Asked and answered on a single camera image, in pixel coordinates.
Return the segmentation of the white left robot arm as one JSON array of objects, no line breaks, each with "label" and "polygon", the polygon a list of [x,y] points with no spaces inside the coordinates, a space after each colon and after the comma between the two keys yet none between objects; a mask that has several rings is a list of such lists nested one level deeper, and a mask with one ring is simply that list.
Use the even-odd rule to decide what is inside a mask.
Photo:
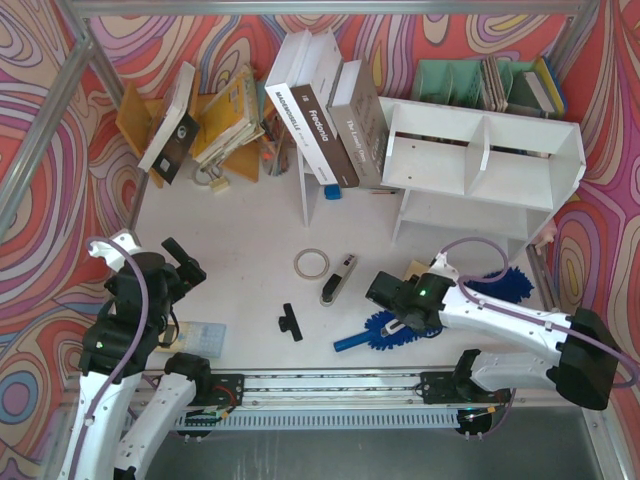
[{"label": "white left robot arm", "polygon": [[176,353],[142,413],[124,426],[148,357],[177,322],[174,304],[207,277],[175,239],[162,246],[174,264],[142,249],[129,230],[88,240],[89,254],[114,274],[106,283],[111,297],[82,339],[78,405],[61,479],[145,478],[181,411],[211,392],[209,361]]}]

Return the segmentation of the blue microfiber duster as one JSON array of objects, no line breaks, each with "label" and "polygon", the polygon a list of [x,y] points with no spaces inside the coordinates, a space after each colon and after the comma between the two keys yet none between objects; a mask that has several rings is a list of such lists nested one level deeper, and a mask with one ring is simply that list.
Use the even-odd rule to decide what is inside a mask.
[{"label": "blue microfiber duster", "polygon": [[[465,286],[481,294],[513,304],[520,304],[524,299],[528,299],[534,289],[531,280],[519,267],[509,267],[505,275],[497,281],[468,280],[465,282]],[[383,310],[366,320],[363,332],[336,341],[333,348],[335,352],[339,353],[366,344],[374,350],[392,350],[394,347],[422,338],[434,338],[440,335],[442,330],[442,327],[428,328],[423,333],[416,333],[398,321],[391,312]]]}]

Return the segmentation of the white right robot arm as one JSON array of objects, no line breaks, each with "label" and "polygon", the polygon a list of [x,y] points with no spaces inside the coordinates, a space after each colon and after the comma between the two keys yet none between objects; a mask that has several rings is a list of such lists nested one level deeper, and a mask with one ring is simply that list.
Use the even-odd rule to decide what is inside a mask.
[{"label": "white right robot arm", "polygon": [[600,316],[539,311],[469,288],[443,247],[421,276],[379,272],[365,296],[416,333],[468,330],[516,345],[516,353],[467,351],[455,369],[462,393],[549,389],[582,408],[602,411],[614,388],[639,382],[639,364],[624,353]]}]

